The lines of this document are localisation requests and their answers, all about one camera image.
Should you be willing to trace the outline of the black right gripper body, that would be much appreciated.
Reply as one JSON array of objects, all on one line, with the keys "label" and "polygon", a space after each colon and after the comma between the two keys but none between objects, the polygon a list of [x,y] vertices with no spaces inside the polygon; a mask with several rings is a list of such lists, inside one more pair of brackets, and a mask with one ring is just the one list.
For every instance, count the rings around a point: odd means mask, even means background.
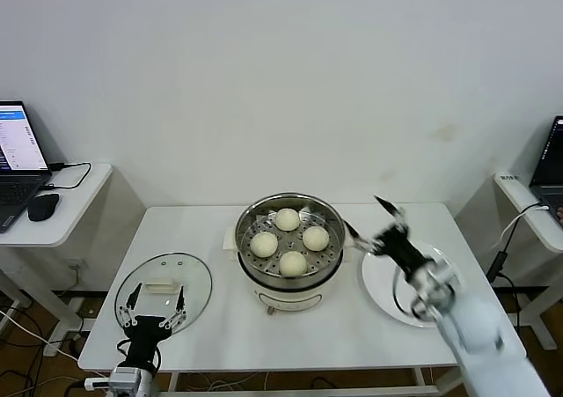
[{"label": "black right gripper body", "polygon": [[402,270],[405,278],[413,275],[431,259],[424,256],[409,240],[408,228],[392,225],[374,237],[373,253],[390,257]]}]

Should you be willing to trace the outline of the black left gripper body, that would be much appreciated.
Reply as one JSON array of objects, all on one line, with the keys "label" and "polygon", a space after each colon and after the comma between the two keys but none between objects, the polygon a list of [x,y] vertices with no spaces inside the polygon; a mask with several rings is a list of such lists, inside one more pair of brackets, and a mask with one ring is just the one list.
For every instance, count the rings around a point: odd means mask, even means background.
[{"label": "black left gripper body", "polygon": [[135,324],[123,328],[129,347],[121,367],[159,369],[162,361],[158,344],[172,336],[165,317],[137,315]]}]

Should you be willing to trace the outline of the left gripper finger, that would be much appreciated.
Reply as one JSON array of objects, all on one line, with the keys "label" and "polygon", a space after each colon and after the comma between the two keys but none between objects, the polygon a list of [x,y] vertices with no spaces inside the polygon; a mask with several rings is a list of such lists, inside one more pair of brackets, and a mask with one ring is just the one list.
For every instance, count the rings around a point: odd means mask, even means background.
[{"label": "left gripper finger", "polygon": [[116,319],[121,327],[131,327],[134,325],[135,306],[139,298],[142,283],[138,283],[136,287],[128,295],[124,304],[116,306]]},{"label": "left gripper finger", "polygon": [[186,301],[184,295],[184,286],[179,288],[174,309],[165,315],[165,319],[159,323],[159,326],[167,330],[179,330],[186,322]]}]

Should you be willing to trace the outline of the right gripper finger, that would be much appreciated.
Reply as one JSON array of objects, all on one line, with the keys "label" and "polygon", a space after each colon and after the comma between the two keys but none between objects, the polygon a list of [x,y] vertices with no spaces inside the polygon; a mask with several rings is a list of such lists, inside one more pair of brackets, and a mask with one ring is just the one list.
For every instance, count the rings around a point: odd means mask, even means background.
[{"label": "right gripper finger", "polygon": [[361,250],[373,250],[374,243],[365,239],[348,221],[345,221],[348,233],[354,242],[354,247]]},{"label": "right gripper finger", "polygon": [[392,202],[388,202],[382,197],[374,196],[377,202],[384,208],[384,210],[393,217],[394,223],[399,228],[406,228],[405,212],[402,208],[396,207]]}]

